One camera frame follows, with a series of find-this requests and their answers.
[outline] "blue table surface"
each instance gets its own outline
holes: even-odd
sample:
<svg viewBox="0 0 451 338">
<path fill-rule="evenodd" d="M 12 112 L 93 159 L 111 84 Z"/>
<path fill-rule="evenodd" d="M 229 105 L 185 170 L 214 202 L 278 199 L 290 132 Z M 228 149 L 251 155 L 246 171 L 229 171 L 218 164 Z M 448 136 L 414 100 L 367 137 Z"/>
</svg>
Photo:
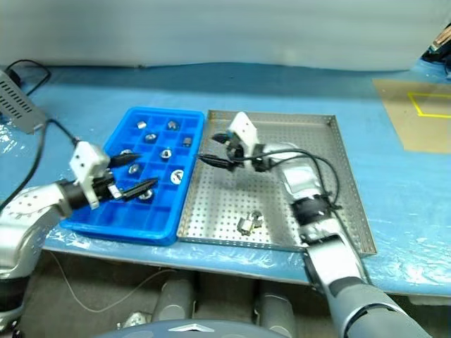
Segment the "blue table surface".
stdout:
<svg viewBox="0 0 451 338">
<path fill-rule="evenodd" d="M 214 63 L 147 69 L 53 68 L 32 95 L 48 115 L 104 144 L 132 106 L 336 115 L 378 254 L 364 259 L 373 283 L 403 294 L 451 295 L 451 157 L 404 151 L 374 78 L 446 82 L 441 68 L 354 73 L 276 65 Z M 37 137 L 0 125 L 0 198 L 21 181 Z M 72 149 L 52 128 L 30 185 L 71 178 Z M 162 266 L 303 283 L 299 253 L 177 242 L 143 246 L 92 240 L 57 227 L 46 248 Z"/>
</svg>

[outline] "white wall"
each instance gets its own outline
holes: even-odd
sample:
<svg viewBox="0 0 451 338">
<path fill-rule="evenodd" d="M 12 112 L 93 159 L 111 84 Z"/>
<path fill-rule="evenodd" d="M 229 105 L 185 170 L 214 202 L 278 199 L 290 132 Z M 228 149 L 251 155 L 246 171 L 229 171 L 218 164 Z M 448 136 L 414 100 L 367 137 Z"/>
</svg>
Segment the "white wall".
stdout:
<svg viewBox="0 0 451 338">
<path fill-rule="evenodd" d="M 451 0 L 0 0 L 0 63 L 409 68 Z"/>
</svg>

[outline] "blue plastic tray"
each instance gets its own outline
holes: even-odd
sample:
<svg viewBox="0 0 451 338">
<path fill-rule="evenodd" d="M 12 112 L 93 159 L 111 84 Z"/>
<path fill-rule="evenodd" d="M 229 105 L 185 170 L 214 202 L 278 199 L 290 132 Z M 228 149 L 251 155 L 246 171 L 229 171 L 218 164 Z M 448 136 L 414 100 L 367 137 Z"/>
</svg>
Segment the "blue plastic tray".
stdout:
<svg viewBox="0 0 451 338">
<path fill-rule="evenodd" d="M 175 121 L 177 130 L 168 130 L 169 121 Z M 143 129 L 138 122 L 146 122 Z M 119 188 L 127 189 L 140 180 L 157 177 L 154 195 L 148 201 L 133 199 L 129 202 L 108 201 L 98 209 L 85 207 L 61 223 L 66 229 L 82 232 L 91 237 L 115 239 L 145 244 L 169 245 L 176 240 L 180 214 L 196 161 L 204 125 L 204 114 L 198 111 L 181 111 L 162 108 L 131 108 L 119 123 L 105 145 L 108 155 L 129 149 L 142 155 L 135 163 L 141 170 L 128 173 L 128 166 L 113 170 Z M 146 142 L 144 136 L 157 134 L 156 141 Z M 190 137 L 191 146 L 183 140 Z M 160 157 L 161 151 L 171 149 L 168 161 Z M 175 169 L 183 170 L 179 185 L 170 180 Z"/>
</svg>

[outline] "white wire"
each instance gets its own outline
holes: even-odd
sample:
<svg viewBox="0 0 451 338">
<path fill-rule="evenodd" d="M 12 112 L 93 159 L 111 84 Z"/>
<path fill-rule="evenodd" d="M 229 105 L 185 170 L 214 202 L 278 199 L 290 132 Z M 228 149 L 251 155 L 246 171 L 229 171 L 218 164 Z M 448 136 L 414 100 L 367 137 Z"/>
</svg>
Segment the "white wire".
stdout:
<svg viewBox="0 0 451 338">
<path fill-rule="evenodd" d="M 132 291 L 130 291 L 128 294 L 126 294 L 124 297 L 122 297 L 121 299 L 119 299 L 118 301 L 115 301 L 114 303 L 108 305 L 105 308 L 100 308 L 99 310 L 96 310 L 95 308 L 90 308 L 86 305 L 84 305 L 84 303 L 81 302 L 81 300 L 79 300 L 79 298 L 77 297 L 77 295 L 75 294 L 75 292 L 73 291 L 68 278 L 66 276 L 66 273 L 64 272 L 63 266 L 61 266 L 61 263 L 59 262 L 59 260 L 57 259 L 57 257 L 54 255 L 53 252 L 49 251 L 49 253 L 53 256 L 53 258 L 56 261 L 56 264 L 58 264 L 59 270 L 61 271 L 61 274 L 63 275 L 64 281 L 66 282 L 66 284 L 68 285 L 69 291 L 72 294 L 72 297 L 75 299 L 75 301 L 82 307 L 84 308 L 86 311 L 92 312 L 92 313 L 102 313 L 105 312 L 107 310 L 109 310 L 110 308 L 113 308 L 114 306 L 122 303 L 123 301 L 125 301 L 128 297 L 130 297 L 132 294 L 134 294 L 142 285 L 146 284 L 148 281 L 150 281 L 151 279 L 155 278 L 156 276 L 159 276 L 163 273 L 174 273 L 175 270 L 171 270 L 171 269 L 167 269 L 167 270 L 161 270 L 158 271 L 156 273 L 154 273 L 153 275 L 150 275 L 148 278 L 146 278 L 145 280 L 143 280 L 142 282 L 140 282 L 138 284 L 138 286 L 136 288 L 134 288 Z"/>
</svg>

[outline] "metal tray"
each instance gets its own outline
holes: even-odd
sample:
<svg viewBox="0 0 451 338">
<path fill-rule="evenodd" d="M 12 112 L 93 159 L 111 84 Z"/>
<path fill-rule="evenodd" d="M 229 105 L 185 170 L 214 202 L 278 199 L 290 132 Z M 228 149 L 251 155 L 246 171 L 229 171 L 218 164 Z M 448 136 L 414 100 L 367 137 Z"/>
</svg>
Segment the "metal tray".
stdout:
<svg viewBox="0 0 451 338">
<path fill-rule="evenodd" d="M 212 141 L 211 136 L 225 131 L 236 113 L 209 111 L 200 152 L 226 157 L 225 147 Z M 248 116 L 257 127 L 261 142 L 292 142 L 332 162 L 341 183 L 340 217 L 357 250 L 361 254 L 375 254 L 376 246 L 335 116 L 279 113 L 248 113 Z M 334 192 L 332 172 L 320 164 L 326 189 Z M 250 236 L 242 236 L 237 231 L 238 220 L 255 209 L 264 214 L 264 224 Z M 297 251 L 301 245 L 298 228 L 285 200 L 283 185 L 275 175 L 241 168 L 229 173 L 197 161 L 178 228 L 180 240 Z"/>
</svg>

